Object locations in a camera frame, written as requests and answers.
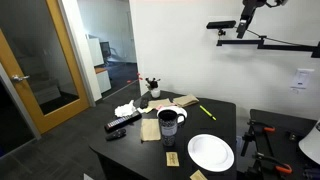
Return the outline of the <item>black and white mug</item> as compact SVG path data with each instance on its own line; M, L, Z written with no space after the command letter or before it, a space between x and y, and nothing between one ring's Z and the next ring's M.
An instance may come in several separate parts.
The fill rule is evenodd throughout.
M173 110L162 110L158 114L161 140L164 146L173 146L179 127L185 124L186 116Z

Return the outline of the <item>brown paper napkin near mug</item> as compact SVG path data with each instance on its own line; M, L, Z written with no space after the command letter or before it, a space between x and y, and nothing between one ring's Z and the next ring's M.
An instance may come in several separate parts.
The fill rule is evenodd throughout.
M159 121L157 119L143 119L140 137L142 141L158 141L161 139Z

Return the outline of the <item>white vase with dark flowers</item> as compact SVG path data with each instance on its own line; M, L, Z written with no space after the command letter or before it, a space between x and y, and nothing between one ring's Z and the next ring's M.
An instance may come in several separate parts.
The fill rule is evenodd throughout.
M148 90L151 93L151 96L156 99L160 97L160 89L158 87L158 82L159 79L153 78L152 80L150 80L149 78L146 78L146 86L148 88Z

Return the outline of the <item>brown paper napkin by vase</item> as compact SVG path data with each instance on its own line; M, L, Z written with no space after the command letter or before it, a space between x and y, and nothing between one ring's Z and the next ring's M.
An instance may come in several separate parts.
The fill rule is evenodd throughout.
M169 98L167 99L161 99L161 100L152 100L148 102L148 107L149 108L158 108L159 106L171 106L172 102L169 100Z

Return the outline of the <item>black remote near vase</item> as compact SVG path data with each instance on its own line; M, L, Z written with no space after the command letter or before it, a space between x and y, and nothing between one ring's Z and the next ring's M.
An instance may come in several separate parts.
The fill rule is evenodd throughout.
M144 108L148 107L148 102L149 102L148 98L142 98L141 102L140 102L140 108L144 109Z

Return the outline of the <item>yellow-green sweetener packet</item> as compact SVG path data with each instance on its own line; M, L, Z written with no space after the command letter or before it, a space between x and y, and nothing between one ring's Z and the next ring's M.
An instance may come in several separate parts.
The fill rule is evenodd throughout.
M151 112L152 110L153 110L152 107L147 107L147 108L144 108L144 109L143 109L143 112L144 112L144 113L149 113L149 112Z

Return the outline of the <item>brown paper bag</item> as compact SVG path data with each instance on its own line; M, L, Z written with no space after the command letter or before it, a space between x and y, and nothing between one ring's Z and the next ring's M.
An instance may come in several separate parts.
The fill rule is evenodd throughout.
M198 103L199 100L192 94L174 98L173 102L179 107L186 107L195 103Z

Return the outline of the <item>small white plate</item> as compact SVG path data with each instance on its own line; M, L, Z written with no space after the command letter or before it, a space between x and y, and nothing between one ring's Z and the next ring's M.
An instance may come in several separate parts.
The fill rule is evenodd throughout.
M178 107L178 106L168 106L168 107L161 107L157 112L157 117L159 116L159 113L164 110L172 110L175 111L177 114L183 114L183 117L178 117L178 123L182 123L185 118L187 118L187 112L184 108Z

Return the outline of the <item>crumpled white tissue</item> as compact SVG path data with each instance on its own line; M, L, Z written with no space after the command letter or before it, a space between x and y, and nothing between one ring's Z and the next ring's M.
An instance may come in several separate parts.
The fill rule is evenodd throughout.
M124 104L122 106L118 106L114 112L117 117L123 117L127 115L131 115L136 111L136 108L133 105L134 101L131 100L128 104Z

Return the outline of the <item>long black remote control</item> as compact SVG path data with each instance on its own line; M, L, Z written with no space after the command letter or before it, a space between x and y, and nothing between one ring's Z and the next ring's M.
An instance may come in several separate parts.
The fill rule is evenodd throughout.
M131 115L123 116L121 118L118 118L116 120L113 120L113 121L107 123L104 126L104 129L107 132L112 132L112 131L117 130L121 127L124 127L127 124L130 124L134 121L139 120L141 117L142 117L142 115L138 111L135 111Z

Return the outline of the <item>yellow highlighter marker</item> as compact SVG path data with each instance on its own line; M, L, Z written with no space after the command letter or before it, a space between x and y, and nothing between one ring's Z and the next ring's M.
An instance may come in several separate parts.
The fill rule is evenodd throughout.
M201 109L204 113L206 113L211 119L213 119L214 121L217 120L216 117L214 117L214 116L211 114L211 112L209 112L204 106L200 105L199 107L200 107L200 109Z

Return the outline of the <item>small black remote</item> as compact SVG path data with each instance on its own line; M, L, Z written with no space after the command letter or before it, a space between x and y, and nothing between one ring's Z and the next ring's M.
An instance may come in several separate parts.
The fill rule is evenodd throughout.
M121 137L123 137L125 135L126 135L126 130L125 129L118 129L115 132L107 135L106 136L106 140L107 141L116 140L116 139L119 139L119 138L121 138Z

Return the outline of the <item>brown sugar packet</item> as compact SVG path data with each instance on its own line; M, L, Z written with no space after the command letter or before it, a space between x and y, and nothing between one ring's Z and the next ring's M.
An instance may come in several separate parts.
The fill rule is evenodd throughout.
M178 167L179 166L178 154L176 152L167 152L166 153L166 160L167 160L168 167Z

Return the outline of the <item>large white plate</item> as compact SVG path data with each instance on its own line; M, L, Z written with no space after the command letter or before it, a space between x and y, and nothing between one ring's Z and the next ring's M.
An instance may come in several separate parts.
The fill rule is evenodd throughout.
M188 142L187 150L198 166L211 172L226 171L235 161L231 147L214 135L199 134L192 137Z

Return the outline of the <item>brown packet at table edge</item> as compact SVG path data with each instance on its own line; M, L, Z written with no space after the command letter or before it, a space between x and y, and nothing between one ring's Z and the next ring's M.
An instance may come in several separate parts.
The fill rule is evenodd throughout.
M202 173L200 170L195 171L191 176L190 176L191 180L208 180Z

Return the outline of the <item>wooden glass door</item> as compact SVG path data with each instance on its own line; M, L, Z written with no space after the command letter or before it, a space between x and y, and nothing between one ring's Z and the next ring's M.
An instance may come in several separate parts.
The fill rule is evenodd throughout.
M89 107L59 0L0 0L1 65L43 134Z

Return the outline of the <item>orange-handled clamp upper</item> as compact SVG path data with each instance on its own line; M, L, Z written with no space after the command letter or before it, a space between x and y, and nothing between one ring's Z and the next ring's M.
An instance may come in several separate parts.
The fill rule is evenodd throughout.
M253 130L257 130L260 129L263 132L274 132L276 130L276 128L274 126L268 125L266 123L263 122L259 122L253 119L250 119L248 122L248 125L253 129Z

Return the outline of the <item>orange-handled clamp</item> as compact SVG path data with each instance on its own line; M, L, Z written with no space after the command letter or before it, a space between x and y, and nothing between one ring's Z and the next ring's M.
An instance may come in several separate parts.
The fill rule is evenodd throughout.
M259 161L265 161L265 162L269 162L274 166L274 169L277 170L278 172L284 173L284 174L291 174L293 172L291 166L289 164L285 164L277 159L275 159L274 157L271 156L266 156L260 152L256 152L253 157L256 160Z
M248 122L248 125L253 129L253 130L257 130L260 129L263 132L274 132L276 130L276 128L274 126L268 125L266 123L263 122L259 122L253 119L250 119Z

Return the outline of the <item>orange-handled clamp lower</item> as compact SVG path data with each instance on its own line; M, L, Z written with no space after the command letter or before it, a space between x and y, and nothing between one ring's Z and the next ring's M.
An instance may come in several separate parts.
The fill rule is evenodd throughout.
M253 157L256 160L259 161L265 161L265 162L269 162L274 166L274 169L277 170L278 172L284 173L284 174L291 174L293 172L291 166L289 164L285 164L277 159L275 159L274 157L271 156L266 156L260 152L256 152Z

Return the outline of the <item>white wall thermostat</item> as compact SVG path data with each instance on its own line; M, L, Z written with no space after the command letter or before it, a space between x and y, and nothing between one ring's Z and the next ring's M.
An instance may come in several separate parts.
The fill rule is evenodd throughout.
M313 69L298 68L291 83L291 88L305 89L309 83L310 76L313 72Z

